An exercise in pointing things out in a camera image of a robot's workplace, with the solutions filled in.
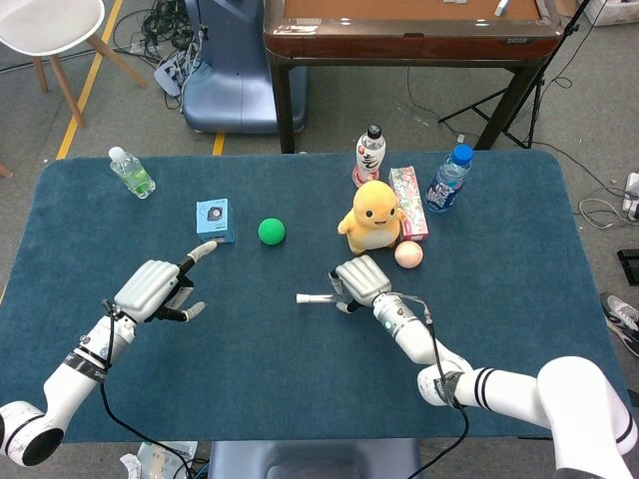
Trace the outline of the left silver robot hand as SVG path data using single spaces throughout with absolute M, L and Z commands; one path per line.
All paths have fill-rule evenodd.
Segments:
M 191 250 L 180 264 L 147 260 L 116 293 L 118 310 L 136 323 L 150 322 L 154 318 L 177 322 L 194 319 L 206 304 L 199 301 L 181 309 L 195 287 L 187 278 L 187 272 L 217 246 L 215 240 L 207 241 Z

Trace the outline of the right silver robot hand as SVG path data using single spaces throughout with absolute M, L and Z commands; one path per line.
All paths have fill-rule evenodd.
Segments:
M 367 254 L 340 264 L 328 276 L 337 295 L 336 307 L 345 313 L 372 307 L 378 296 L 391 292 L 390 279 Z

